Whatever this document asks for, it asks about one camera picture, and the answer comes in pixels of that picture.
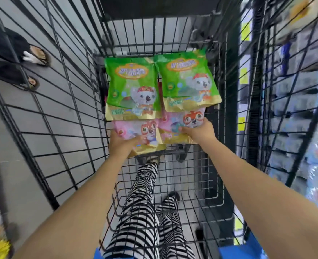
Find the hand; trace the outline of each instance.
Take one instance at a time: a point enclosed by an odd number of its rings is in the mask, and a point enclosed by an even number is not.
[[[184,134],[190,135],[190,137],[198,143],[205,152],[207,150],[206,148],[211,145],[211,143],[218,142],[214,134],[213,125],[206,117],[203,119],[202,125],[198,127],[189,128],[181,126],[179,127],[179,130]]]
[[[115,130],[111,131],[111,138],[109,143],[110,156],[118,156],[126,159],[133,147],[144,144],[146,135],[139,135],[133,139],[125,140],[120,137]]]

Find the candy bag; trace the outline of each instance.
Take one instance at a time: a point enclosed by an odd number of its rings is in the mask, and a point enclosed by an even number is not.
[[[123,139],[131,139],[138,135],[147,137],[146,144],[136,146],[128,157],[166,149],[158,131],[158,119],[113,121],[113,125],[117,134]]]
[[[158,127],[161,139],[166,144],[194,144],[191,137],[181,133],[180,126],[197,127],[203,123],[205,108],[197,111],[168,113],[163,110]]]
[[[151,58],[106,58],[105,66],[111,78],[108,121],[161,117],[157,70]]]
[[[193,111],[222,101],[204,51],[160,54],[154,58],[167,112]]]

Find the black metal grid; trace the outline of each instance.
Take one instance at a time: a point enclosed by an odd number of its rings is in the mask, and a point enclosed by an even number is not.
[[[155,54],[175,51],[187,51],[191,49],[206,49],[210,69],[214,75],[218,90],[223,102],[217,107],[207,109],[206,117],[215,127],[217,138],[228,146],[233,152],[237,152],[242,158],[253,166],[268,172],[268,168],[278,169],[288,174],[286,185],[290,187],[297,177],[299,168],[304,162],[304,154],[318,123],[318,106],[296,112],[287,113],[292,95],[318,88],[318,83],[301,90],[295,90],[298,74],[311,70],[311,65],[302,68],[308,48],[318,40],[312,41],[312,36],[318,24],[318,16],[309,25],[301,30],[293,31],[286,39],[278,35],[288,25],[278,29],[278,19],[284,14],[295,0],[218,0],[217,6],[209,14],[174,17],[153,15],[153,18],[145,17],[142,12],[132,14],[132,18],[113,20],[107,9],[102,9],[100,0],[64,0],[74,11],[75,17],[69,16],[61,8],[62,0],[8,0],[14,14],[9,14],[9,9],[0,2],[0,28],[4,33],[9,49],[13,52],[16,65],[24,79],[27,74],[40,80],[40,87],[36,91],[26,86],[17,86],[23,93],[29,94],[35,103],[35,108],[28,108],[17,104],[8,103],[4,99],[4,91],[0,88],[0,114],[8,126],[13,139],[23,154],[33,175],[45,193],[50,205],[55,210],[59,207],[58,199],[62,196],[70,196],[95,173],[99,165],[108,156],[110,123],[105,120],[104,98],[108,90],[108,76],[103,67],[103,59],[107,56],[153,56]],[[248,24],[252,25],[251,41],[239,41],[241,24],[244,17],[252,9],[253,16]],[[23,14],[35,28],[24,27],[23,22],[16,19],[16,14]],[[37,68],[19,61],[14,52],[14,47],[5,33],[5,27],[15,25],[27,36],[45,49],[53,61],[46,73]],[[282,97],[275,97],[275,86],[279,83],[274,77],[275,53],[279,49],[276,46],[283,43],[283,39],[294,39],[304,29],[310,28],[307,45],[301,51],[290,55],[290,58],[303,53],[301,63],[292,82],[289,93]],[[36,37],[36,31],[40,31],[45,42]],[[243,56],[250,55],[242,64]],[[248,72],[249,83],[239,85],[242,78],[239,69],[250,62]],[[312,64],[316,69],[318,62]],[[69,96],[68,104],[63,96],[57,98],[40,88],[54,87],[57,92]],[[283,113],[273,115],[272,106],[275,101],[285,99]],[[48,104],[59,105],[66,110],[76,113],[76,118],[66,118],[62,115],[47,110]],[[240,104],[247,105],[245,110],[238,110]],[[40,115],[47,132],[37,132],[31,127],[21,130],[20,120],[13,115],[14,110],[23,115],[27,113]],[[246,113],[245,122],[237,122],[237,116]],[[294,131],[281,129],[286,118],[302,116],[309,119],[306,132],[299,133],[302,143],[296,152],[283,152],[275,148],[275,142],[280,135],[290,136],[298,134]],[[271,130],[271,120],[280,118],[276,132]],[[77,125],[81,133],[71,134],[55,132],[53,120],[63,121],[64,124]],[[237,131],[237,126],[245,125],[244,131]],[[34,153],[26,135],[38,135],[50,138],[55,150],[49,153]],[[84,146],[80,149],[62,149],[61,139],[81,139]],[[291,154],[295,156],[290,170],[285,170],[269,165],[273,152]],[[86,161],[72,165],[67,161],[70,154],[77,157],[84,155]],[[205,258],[206,254],[213,257],[215,247],[239,244],[238,237],[249,233],[249,228],[244,223],[241,234],[235,235],[234,221],[239,219],[234,212],[234,204],[227,192],[221,178],[213,167],[209,157],[197,145],[173,145],[168,146],[161,153],[162,161],[156,184],[155,204],[161,202],[161,198],[168,192],[176,190],[181,193],[183,201],[179,208],[181,227],[187,227],[189,232],[187,244],[195,247],[196,257]],[[43,160],[51,157],[59,157],[62,162],[61,170],[53,170],[45,174]],[[107,243],[108,235],[114,231],[120,209],[131,188],[135,178],[136,167],[141,159],[131,158],[124,164],[119,181],[115,186],[112,196],[107,222],[104,230],[104,238],[101,239],[101,248]],[[86,167],[89,174],[83,178],[76,178],[75,171]],[[68,175],[70,186],[54,192],[52,184],[59,176]],[[196,235],[195,230],[202,230]]]

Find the wire cart basket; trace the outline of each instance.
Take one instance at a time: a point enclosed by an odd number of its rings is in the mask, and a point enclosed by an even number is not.
[[[302,1],[0,0],[0,29],[15,65],[40,83],[33,90],[28,81],[0,81],[0,114],[52,209],[108,157],[112,126],[105,119],[104,58],[194,49],[206,50],[222,97],[206,109],[218,140],[304,192],[304,157],[318,124],[318,100],[297,105],[296,97],[318,94],[318,83],[303,84],[302,77],[318,70],[318,58],[308,59],[318,49],[318,0],[292,12]],[[313,18],[295,25],[307,9]],[[21,62],[6,28],[43,48],[51,65]],[[295,118],[300,129],[289,125]],[[292,138],[288,149],[283,142]],[[219,247],[246,243],[251,230],[200,146],[169,145],[160,155],[155,204],[171,191],[180,193],[180,227],[196,258],[217,258]],[[128,159],[118,175],[101,251],[143,157]]]

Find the green snack bag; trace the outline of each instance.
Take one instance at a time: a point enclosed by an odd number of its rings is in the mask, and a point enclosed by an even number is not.
[[[193,111],[221,103],[205,52],[178,52],[154,57],[161,74],[167,112]]]
[[[110,76],[106,120],[161,117],[157,70],[152,58],[106,58]]]

